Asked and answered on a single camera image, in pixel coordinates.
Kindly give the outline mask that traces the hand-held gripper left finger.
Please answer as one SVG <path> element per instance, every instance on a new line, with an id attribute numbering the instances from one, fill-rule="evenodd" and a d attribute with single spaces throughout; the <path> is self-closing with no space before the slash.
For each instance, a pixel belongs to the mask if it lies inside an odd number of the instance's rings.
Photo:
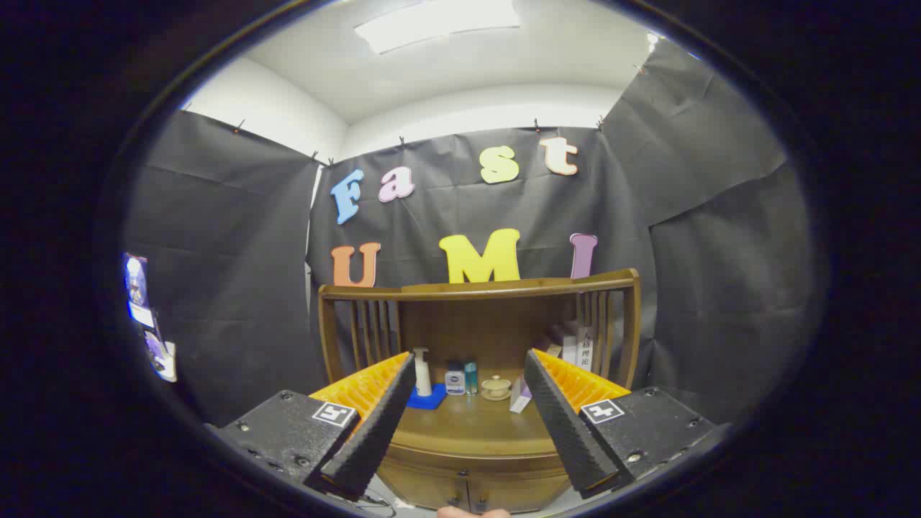
<path id="1" fill-rule="evenodd" d="M 402 352 L 313 394 L 283 390 L 209 430 L 268 473 L 356 501 L 387 453 L 417 383 Z"/>

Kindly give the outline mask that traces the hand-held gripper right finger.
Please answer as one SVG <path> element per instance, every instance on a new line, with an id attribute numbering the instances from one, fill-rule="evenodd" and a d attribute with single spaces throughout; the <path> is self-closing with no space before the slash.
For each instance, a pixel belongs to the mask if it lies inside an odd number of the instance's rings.
<path id="1" fill-rule="evenodd" d="M 706 455 L 730 429 L 662 388 L 631 391 L 540 350 L 527 352 L 524 374 L 571 485 L 583 498 Z"/>

